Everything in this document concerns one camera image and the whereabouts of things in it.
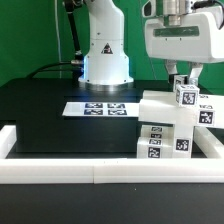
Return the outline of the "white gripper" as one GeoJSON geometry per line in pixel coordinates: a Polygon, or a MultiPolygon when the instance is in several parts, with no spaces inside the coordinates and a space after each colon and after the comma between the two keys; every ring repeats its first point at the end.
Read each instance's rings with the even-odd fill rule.
{"type": "Polygon", "coordinates": [[[170,84],[178,75],[177,61],[190,62],[188,83],[195,86],[202,63],[224,62],[224,3],[219,0],[148,0],[142,15],[147,54],[167,59],[170,84]]]}

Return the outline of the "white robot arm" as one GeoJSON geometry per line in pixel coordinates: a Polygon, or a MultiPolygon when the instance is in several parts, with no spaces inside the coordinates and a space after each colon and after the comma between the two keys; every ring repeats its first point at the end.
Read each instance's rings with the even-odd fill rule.
{"type": "MultiPolygon", "coordinates": [[[[124,14],[113,0],[63,0],[72,33],[82,86],[114,90],[129,86],[129,58],[124,53],[124,14]],[[90,49],[83,54],[73,12],[86,6],[90,21],[90,49]]],[[[147,54],[162,59],[168,79],[196,85],[203,66],[224,62],[224,3],[220,0],[147,0],[147,54]]]]}

